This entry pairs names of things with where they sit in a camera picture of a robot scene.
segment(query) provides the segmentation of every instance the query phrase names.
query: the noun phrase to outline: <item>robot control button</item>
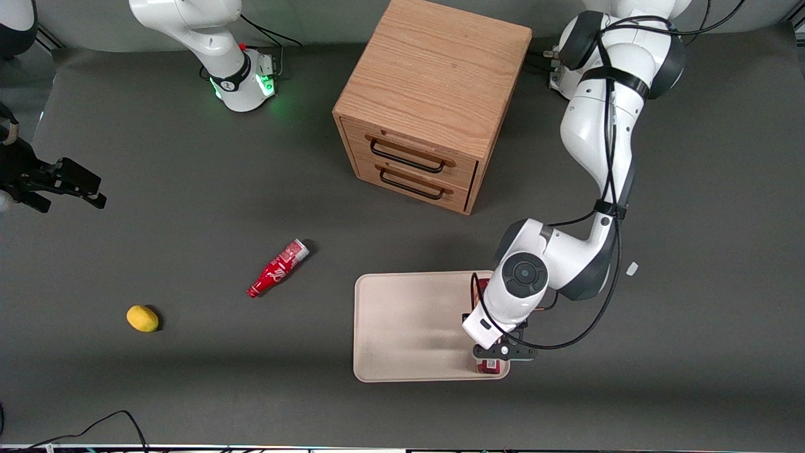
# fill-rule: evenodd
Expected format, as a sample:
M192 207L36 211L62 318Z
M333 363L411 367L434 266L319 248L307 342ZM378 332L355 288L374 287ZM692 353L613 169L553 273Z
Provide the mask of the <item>robot control button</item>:
M534 290L535 293L538 293L545 288L545 285L548 284L548 274L543 270L537 271L537 278L534 280L534 283L531 284L531 289Z
M504 276L512 276L514 273L514 266L520 262L520 255L511 256L506 262L503 264L503 275Z
M534 294L531 291L531 288L525 285L520 285L515 279L511 279L506 282L506 290L509 291L509 294L512 296L519 297L520 299L525 299L531 294Z
M524 261L514 268L514 278L523 285L530 285L537 279L537 272L533 264Z
M518 258L521 261L527 261L527 262L533 264L536 268L544 268L545 267L545 263L543 263L543 261L539 257L537 257L535 255L532 255L530 253L521 253L521 254L518 255Z

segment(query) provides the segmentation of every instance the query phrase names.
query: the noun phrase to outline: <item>black strap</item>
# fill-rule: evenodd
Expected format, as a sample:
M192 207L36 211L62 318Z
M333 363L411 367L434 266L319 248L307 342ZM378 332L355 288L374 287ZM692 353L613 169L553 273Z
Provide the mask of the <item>black strap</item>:
M614 205L613 203L605 202L601 199L596 200L596 206L593 209L603 215L617 217L618 220L626 218L626 206Z
M243 82L249 76L249 72L251 72L251 58L249 58L248 55L243 54L243 66L241 66L241 69L235 74L232 74L229 77L215 77L210 74L209 78L213 79L213 82L220 86L224 91L232 92L237 91L237 89L240 88L241 82Z
M596 36L601 31L604 13L593 10L582 11L576 16L576 24L559 50L559 60L571 71L580 69L590 59L596 49Z
M598 68L590 69L581 77L581 81L591 79L612 79L623 86L633 89L643 100L646 100L646 96L649 93L649 86L640 77L612 66L599 66Z

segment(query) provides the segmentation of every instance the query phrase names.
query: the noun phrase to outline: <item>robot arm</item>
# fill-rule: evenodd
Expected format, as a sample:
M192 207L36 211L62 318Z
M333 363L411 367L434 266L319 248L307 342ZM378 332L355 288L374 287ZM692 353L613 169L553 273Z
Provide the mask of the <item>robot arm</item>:
M38 26L33 0L0 0L0 56L28 50L36 40Z
M7 135L8 130L0 126L0 137ZM72 195L103 209L106 197L98 192L100 185L100 177L72 159L63 157L48 164L23 139L0 144L0 211L17 202L46 213L51 202L37 192Z
M231 110L254 110L274 95L271 57L241 50L224 27L240 17L241 0L129 0L129 7L142 25L176 39L196 55L216 95Z
M674 3L664 3L666 9L659 12L668 17ZM645 13L632 9L631 14ZM585 11L568 25L559 43L559 55L565 64L559 71L558 86L563 88L559 91L569 94L568 84L575 85L562 121L562 141L601 191L590 235L585 240L578 239L533 219L517 222L509 228L496 255L499 265L485 291L486 310L482 305L477 306L463 324L484 349L489 349L502 336L494 324L512 331L539 305L547 288L579 301L595 297L608 279L615 246L615 222L625 213L632 187L634 124L655 80L661 78L661 74L663 80L671 79L670 86L663 87L667 91L676 83L683 67L683 63L678 62L679 52L675 50L674 41L678 38L635 30L615 30L602 36L601 44L609 62L604 64L595 36L618 20ZM660 22L652 24L665 27ZM674 60L672 64L666 64L669 58ZM668 74L677 69L679 73ZM610 94L608 80L614 81ZM606 122L608 96L610 118ZM608 136L613 145L614 191L608 184L610 163L603 133L606 123L610 126ZM487 311L494 323L489 320Z

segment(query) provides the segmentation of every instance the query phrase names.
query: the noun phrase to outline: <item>cabinet top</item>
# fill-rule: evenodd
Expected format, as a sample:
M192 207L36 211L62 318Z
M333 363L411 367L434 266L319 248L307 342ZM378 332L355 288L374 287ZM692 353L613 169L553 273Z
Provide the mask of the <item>cabinet top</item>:
M530 39L512 23L391 0L333 112L485 159Z

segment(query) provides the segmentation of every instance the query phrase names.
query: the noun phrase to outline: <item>gray table surface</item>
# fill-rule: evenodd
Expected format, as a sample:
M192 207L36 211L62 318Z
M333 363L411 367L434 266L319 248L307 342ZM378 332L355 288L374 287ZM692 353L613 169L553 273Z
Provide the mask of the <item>gray table surface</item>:
M353 284L491 268L510 223L587 212L592 178L559 139L566 102L522 75L465 217L353 176L330 110L360 53L289 52L278 96L248 114L215 99L188 52L59 55L34 145L101 175L109 204L58 197L0 219L3 443L128 409L152 443L805 450L805 83L790 27L690 47L634 134L623 233L637 275L588 339L499 382L359 382ZM249 299L294 237L318 252ZM561 301L529 338L569 339L600 303ZM131 329L133 304L158 306L165 329ZM135 439L120 419L81 441Z

